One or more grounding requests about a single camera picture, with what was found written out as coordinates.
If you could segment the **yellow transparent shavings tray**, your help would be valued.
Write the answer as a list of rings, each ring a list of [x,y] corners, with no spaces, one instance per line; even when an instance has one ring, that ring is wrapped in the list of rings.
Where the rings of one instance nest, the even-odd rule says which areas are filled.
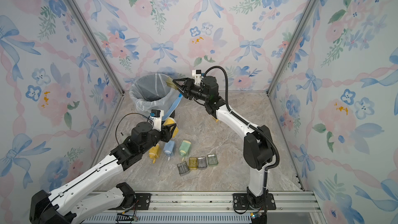
[[[188,163],[189,170],[197,170],[198,169],[198,158],[197,157],[190,157]]]

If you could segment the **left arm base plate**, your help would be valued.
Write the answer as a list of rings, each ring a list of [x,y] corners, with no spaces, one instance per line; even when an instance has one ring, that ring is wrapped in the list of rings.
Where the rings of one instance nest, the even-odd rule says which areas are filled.
[[[111,208],[110,210],[149,210],[150,200],[152,194],[150,193],[135,193],[124,197],[121,205]]]

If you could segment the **green transparent shavings tray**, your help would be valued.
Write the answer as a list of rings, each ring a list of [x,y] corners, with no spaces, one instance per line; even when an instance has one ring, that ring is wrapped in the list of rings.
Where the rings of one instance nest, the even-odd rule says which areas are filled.
[[[210,167],[217,166],[219,164],[216,154],[207,155],[207,161]]]

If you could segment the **blue pencil sharpener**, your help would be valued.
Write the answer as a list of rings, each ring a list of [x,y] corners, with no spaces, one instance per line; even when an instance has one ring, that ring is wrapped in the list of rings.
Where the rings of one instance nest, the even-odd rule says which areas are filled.
[[[167,143],[165,143],[163,152],[166,155],[168,161],[170,161],[171,157],[175,155],[175,150],[176,150],[176,144],[174,141],[170,140]]]

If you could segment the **clear blue sharpener tray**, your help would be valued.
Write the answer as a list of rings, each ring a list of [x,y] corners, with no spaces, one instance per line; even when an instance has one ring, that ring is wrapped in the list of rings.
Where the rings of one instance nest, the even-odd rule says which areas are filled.
[[[197,168],[198,170],[204,170],[207,169],[207,158],[206,157],[198,157],[198,164]]]

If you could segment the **dark shavings tray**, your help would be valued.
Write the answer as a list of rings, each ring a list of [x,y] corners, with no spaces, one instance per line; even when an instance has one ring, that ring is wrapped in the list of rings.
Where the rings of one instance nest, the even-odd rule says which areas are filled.
[[[189,166],[186,161],[177,164],[177,169],[180,176],[187,175],[190,172]]]

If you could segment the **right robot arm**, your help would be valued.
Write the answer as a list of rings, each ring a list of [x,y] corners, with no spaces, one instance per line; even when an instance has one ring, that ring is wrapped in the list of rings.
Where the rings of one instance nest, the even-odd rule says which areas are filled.
[[[280,155],[269,128],[255,125],[233,111],[219,94],[219,85],[213,76],[174,79],[173,84],[183,97],[203,101],[211,116],[225,123],[243,139],[243,157],[250,167],[247,187],[247,208],[267,210],[270,199],[267,190],[268,170],[277,167]]]

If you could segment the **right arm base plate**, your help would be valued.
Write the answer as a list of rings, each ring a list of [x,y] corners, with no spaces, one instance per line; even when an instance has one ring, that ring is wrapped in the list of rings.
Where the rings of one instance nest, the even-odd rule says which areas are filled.
[[[245,210],[276,210],[274,196],[268,191],[259,197],[251,193],[234,193],[233,208],[236,211]]]

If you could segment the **green pencil sharpener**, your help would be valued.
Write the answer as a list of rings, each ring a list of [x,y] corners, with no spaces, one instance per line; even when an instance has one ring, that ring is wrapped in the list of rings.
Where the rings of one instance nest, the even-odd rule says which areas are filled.
[[[129,142],[130,141],[130,136],[126,136],[126,137],[124,137],[123,138],[123,143],[127,143],[127,142]]]
[[[181,156],[181,160],[184,161],[185,157],[189,155],[189,152],[191,150],[192,143],[187,140],[183,140],[181,142],[181,145],[179,147],[179,154]]]

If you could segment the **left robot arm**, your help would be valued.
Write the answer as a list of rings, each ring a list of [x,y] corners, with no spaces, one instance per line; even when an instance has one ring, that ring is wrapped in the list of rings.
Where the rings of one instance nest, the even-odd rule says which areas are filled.
[[[88,195],[105,181],[126,171],[141,160],[158,142],[169,142],[177,133],[177,124],[140,122],[131,135],[102,161],[69,183],[50,192],[36,193],[31,200],[29,220],[32,224],[80,224],[111,208],[130,209],[137,202],[135,191],[127,183],[111,190]]]

